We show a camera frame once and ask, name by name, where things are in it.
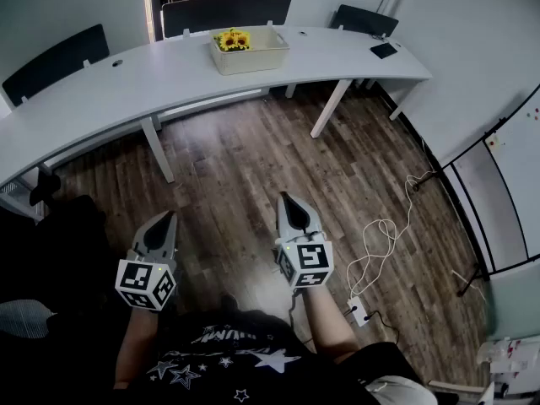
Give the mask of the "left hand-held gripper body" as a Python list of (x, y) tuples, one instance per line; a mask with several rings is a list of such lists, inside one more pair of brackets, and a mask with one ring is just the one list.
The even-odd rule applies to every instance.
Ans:
[(176, 291), (175, 250), (140, 254), (129, 249), (116, 273), (115, 290), (132, 308), (162, 311)]

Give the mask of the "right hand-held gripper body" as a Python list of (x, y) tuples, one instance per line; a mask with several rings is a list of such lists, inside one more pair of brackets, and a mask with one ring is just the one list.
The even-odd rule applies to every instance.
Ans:
[(334, 270), (332, 243), (307, 241), (280, 244), (277, 264), (291, 288), (324, 285)]

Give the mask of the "white plastic basket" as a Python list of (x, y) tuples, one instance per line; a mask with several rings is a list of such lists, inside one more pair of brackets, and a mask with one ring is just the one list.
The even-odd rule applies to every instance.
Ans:
[(270, 25), (235, 28), (251, 34), (251, 49), (248, 51), (222, 52), (213, 40), (213, 35), (228, 29), (211, 30), (210, 53), (216, 68), (222, 75), (233, 75), (280, 68), (289, 53), (290, 46)]

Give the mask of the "yellow artificial sunflowers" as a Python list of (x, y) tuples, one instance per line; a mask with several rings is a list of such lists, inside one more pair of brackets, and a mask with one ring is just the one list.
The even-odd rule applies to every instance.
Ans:
[(213, 40), (222, 52), (248, 51), (251, 49), (251, 34), (231, 28), (213, 35)]

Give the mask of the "person's right forearm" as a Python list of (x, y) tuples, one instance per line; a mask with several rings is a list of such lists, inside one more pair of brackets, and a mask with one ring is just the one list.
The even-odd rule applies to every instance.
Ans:
[(302, 296), (318, 354), (340, 364), (360, 350), (352, 327), (326, 286), (307, 288)]

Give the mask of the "person's left forearm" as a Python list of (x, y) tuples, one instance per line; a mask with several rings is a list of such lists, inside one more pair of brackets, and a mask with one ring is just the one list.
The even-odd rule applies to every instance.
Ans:
[(127, 330), (116, 360), (114, 389), (127, 389), (153, 358), (154, 342), (159, 327), (159, 314), (132, 308)]

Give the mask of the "white desk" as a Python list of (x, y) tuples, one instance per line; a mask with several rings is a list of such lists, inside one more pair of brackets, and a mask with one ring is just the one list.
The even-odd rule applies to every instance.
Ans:
[[(0, 119), (0, 186), (131, 122), (141, 123), (165, 179), (173, 181), (152, 121), (162, 111), (246, 90), (333, 80), (336, 88), (311, 130), (317, 138), (353, 80), (430, 78), (403, 46), (377, 57), (370, 51), (375, 39), (366, 34), (290, 26), (278, 27), (278, 33), (290, 49), (277, 69), (222, 75), (209, 34), (194, 34), (125, 51), (53, 84)], [(120, 59), (122, 65), (112, 67)]]

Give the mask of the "black office chair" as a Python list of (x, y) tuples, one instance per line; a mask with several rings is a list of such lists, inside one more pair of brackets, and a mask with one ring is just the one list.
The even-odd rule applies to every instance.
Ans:
[(81, 195), (40, 221), (0, 202), (0, 405), (109, 390), (127, 323), (105, 214)]

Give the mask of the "person's black printed shirt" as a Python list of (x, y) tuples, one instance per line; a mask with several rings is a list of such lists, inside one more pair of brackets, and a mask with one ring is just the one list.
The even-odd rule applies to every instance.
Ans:
[(435, 397), (392, 343), (336, 364), (259, 310), (180, 316), (157, 333), (127, 395), (146, 405), (429, 405)]

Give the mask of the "black flat device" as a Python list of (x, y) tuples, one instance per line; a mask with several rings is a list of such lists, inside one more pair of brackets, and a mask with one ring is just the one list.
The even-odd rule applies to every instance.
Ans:
[(397, 53), (397, 49), (391, 43), (382, 43), (377, 46), (372, 46), (370, 51), (380, 59), (385, 59)]

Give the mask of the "small black desk divider panel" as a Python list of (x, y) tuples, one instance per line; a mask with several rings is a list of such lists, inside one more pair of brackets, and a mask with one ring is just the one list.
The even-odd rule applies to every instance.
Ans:
[(341, 4), (332, 17), (330, 29), (354, 31), (367, 35), (390, 37), (398, 25), (398, 20), (362, 8)]
[(63, 40), (26, 63), (3, 83), (14, 106), (43, 89), (110, 55), (102, 24), (96, 24)]

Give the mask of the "whiteboard on black stand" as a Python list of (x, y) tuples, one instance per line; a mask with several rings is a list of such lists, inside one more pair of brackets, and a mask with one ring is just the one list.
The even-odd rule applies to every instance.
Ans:
[(442, 165), (477, 258), (467, 287), (540, 261), (540, 84)]

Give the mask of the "wide black desk divider panel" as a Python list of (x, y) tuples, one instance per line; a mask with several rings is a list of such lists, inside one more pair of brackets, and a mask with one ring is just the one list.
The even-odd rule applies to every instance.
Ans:
[(283, 25), (292, 0), (184, 0), (163, 6), (165, 38), (227, 27)]

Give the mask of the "white plastic equipment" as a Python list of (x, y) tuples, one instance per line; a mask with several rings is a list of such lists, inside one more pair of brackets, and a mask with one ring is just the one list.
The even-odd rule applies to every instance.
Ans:
[(540, 402), (540, 335), (487, 341), (478, 349), (476, 362), (489, 370), (495, 402)]

